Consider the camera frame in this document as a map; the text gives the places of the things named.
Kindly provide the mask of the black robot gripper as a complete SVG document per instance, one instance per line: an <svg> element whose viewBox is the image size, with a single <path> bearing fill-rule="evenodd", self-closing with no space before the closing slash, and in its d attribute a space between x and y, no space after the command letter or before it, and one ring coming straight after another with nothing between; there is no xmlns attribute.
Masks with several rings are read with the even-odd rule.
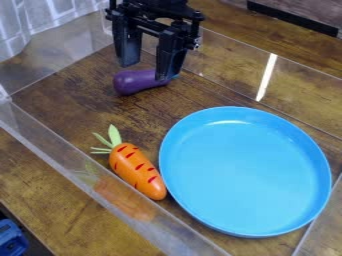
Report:
<svg viewBox="0 0 342 256"><path fill-rule="evenodd" d="M187 0L110 0L106 19L112 22L116 57L122 67L140 62L142 33L159 37L155 79L174 78L182 69L187 49L199 47L201 11Z"/></svg>

